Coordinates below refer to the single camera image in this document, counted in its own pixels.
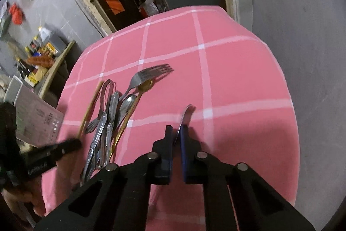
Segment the pink tablecloth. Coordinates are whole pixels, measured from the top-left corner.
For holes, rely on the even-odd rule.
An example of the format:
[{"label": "pink tablecloth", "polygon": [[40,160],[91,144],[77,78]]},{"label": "pink tablecloth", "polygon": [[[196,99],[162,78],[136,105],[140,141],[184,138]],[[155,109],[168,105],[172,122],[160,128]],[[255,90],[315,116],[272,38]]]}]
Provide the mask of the pink tablecloth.
[{"label": "pink tablecloth", "polygon": [[[191,103],[196,111],[190,126],[205,151],[226,163],[248,163],[293,204],[299,138],[283,73],[267,45],[219,7],[175,9],[89,46],[59,101],[65,119],[58,141],[76,136],[100,80],[112,79],[124,92],[137,71],[162,63],[174,72],[143,95],[115,162],[125,165],[151,151],[153,142],[164,137],[165,126],[177,128]],[[89,134],[83,140],[84,159],[91,139]],[[70,179],[59,169],[43,176],[48,212],[69,195],[83,165],[82,158],[71,163]],[[202,187],[184,186],[175,164],[172,184],[152,188],[147,230],[203,230],[204,220]]]}]

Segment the gray wall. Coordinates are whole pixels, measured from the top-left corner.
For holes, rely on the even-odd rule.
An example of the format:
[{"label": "gray wall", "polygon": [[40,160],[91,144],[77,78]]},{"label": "gray wall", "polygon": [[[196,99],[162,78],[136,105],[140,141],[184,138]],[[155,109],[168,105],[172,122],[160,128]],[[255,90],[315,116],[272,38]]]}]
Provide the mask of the gray wall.
[{"label": "gray wall", "polygon": [[321,230],[346,195],[346,0],[253,0],[253,32],[273,51],[300,136],[296,208]]},{"label": "gray wall", "polygon": [[[94,20],[85,11],[80,0],[77,0],[77,3],[94,26],[74,0],[15,0],[15,2],[23,10],[25,21],[20,26],[11,23],[8,35],[24,47],[38,33],[38,27],[46,25],[57,31],[66,43],[75,40],[77,44],[66,58],[70,68],[87,46],[102,38],[94,27],[96,26]],[[8,74],[14,74],[13,56],[4,41],[0,41],[0,65]]]}]

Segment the white box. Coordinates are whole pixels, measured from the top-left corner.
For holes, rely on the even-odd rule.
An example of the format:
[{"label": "white box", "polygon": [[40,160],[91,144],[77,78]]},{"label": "white box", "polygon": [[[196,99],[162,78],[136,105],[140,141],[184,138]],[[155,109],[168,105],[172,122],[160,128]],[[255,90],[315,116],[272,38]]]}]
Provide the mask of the white box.
[{"label": "white box", "polygon": [[54,144],[64,118],[63,113],[40,99],[14,76],[8,86],[4,102],[16,107],[16,137],[32,146]]}]

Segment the red bag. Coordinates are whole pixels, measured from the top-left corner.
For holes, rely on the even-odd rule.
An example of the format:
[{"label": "red bag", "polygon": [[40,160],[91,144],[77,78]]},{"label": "red bag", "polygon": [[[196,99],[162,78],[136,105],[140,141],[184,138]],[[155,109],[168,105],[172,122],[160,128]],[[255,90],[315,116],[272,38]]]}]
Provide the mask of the red bag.
[{"label": "red bag", "polygon": [[9,10],[12,15],[12,22],[15,25],[20,25],[23,23],[23,11],[14,3]]}]

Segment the screw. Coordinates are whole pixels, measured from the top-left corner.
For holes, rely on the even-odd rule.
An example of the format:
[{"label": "screw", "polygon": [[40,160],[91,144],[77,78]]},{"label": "screw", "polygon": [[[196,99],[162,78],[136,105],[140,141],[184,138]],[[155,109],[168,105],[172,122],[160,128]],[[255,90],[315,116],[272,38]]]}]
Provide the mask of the screw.
[{"label": "screw", "polygon": [[245,163],[239,163],[239,164],[237,165],[237,168],[238,168],[239,170],[241,170],[241,171],[245,171],[245,170],[247,170],[249,167],[248,167],[247,164],[245,164]]},{"label": "screw", "polygon": [[154,160],[154,159],[158,158],[159,155],[156,152],[150,152],[150,153],[147,154],[147,157],[148,157],[149,160]]},{"label": "screw", "polygon": [[117,169],[117,167],[118,167],[118,165],[116,163],[109,163],[108,165],[106,165],[106,170],[114,171]]},{"label": "screw", "polygon": [[206,158],[208,154],[206,152],[200,151],[197,153],[197,158]]}]

